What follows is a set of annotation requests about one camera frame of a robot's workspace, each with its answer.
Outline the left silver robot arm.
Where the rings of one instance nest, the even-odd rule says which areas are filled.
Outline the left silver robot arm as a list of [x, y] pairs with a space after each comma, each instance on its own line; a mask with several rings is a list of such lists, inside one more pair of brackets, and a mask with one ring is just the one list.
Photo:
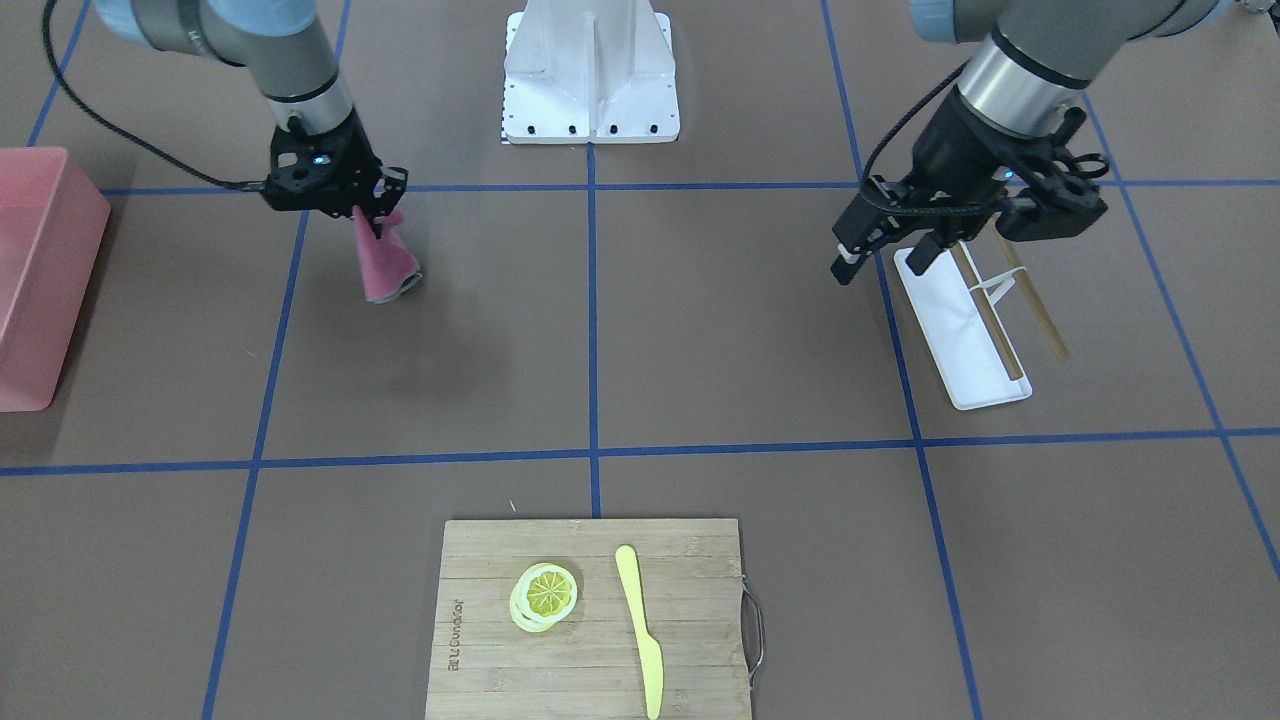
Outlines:
[[920, 275], [993, 222], [1012, 242], [1071, 238], [1106, 211], [1098, 154], [1069, 142], [1087, 120], [1080, 96], [1129, 42], [1183, 35], [1222, 1], [914, 1], [911, 22], [931, 42], [977, 44], [929, 91], [933, 117], [911, 168], [890, 181], [867, 170], [832, 232], [831, 272], [849, 284], [867, 259], [911, 236]]

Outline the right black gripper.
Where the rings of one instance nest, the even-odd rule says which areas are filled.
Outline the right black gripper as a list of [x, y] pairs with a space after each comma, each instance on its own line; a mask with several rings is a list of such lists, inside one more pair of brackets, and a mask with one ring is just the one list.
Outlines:
[[353, 110], [319, 135], [305, 133], [297, 120], [275, 128], [262, 199], [278, 211], [314, 210], [329, 217], [352, 217], [357, 208], [370, 217], [371, 232], [380, 240], [407, 184], [408, 172], [376, 156]]

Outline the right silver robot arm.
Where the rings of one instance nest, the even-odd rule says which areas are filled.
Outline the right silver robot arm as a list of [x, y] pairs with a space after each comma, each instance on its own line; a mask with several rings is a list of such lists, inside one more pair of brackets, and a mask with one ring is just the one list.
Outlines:
[[104, 24], [159, 51], [244, 68], [275, 122], [262, 181], [219, 186], [278, 211], [352, 218], [381, 238], [407, 186], [358, 117], [314, 1], [96, 1]]

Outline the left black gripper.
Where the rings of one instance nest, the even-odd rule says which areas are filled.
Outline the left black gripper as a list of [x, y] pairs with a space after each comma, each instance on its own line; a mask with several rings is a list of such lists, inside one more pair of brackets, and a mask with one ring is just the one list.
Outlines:
[[[911, 146], [905, 177], [876, 174], [881, 154], [941, 94], [945, 99]], [[1012, 140], [982, 120], [959, 88], [933, 88], [916, 101], [870, 151], [860, 190], [832, 227], [837, 256], [829, 270], [836, 282], [850, 284], [873, 252], [910, 233], [924, 233], [906, 256], [916, 277], [950, 250], [950, 241], [974, 240], [1006, 196], [1009, 165], [998, 151]]]

